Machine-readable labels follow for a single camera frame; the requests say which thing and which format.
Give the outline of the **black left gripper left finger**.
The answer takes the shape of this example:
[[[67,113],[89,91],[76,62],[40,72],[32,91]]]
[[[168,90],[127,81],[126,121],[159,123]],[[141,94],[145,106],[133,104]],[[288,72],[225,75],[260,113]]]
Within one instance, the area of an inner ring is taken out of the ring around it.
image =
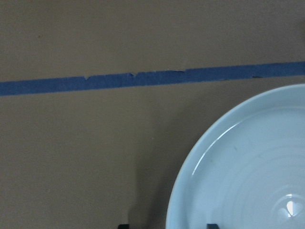
[[[129,229],[130,225],[129,224],[120,224],[118,225],[118,229]]]

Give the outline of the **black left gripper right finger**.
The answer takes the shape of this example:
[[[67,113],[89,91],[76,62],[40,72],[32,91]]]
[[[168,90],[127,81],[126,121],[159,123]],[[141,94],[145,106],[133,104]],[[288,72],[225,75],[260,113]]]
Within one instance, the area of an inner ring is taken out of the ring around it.
[[[219,226],[217,224],[206,224],[207,229],[219,229]]]

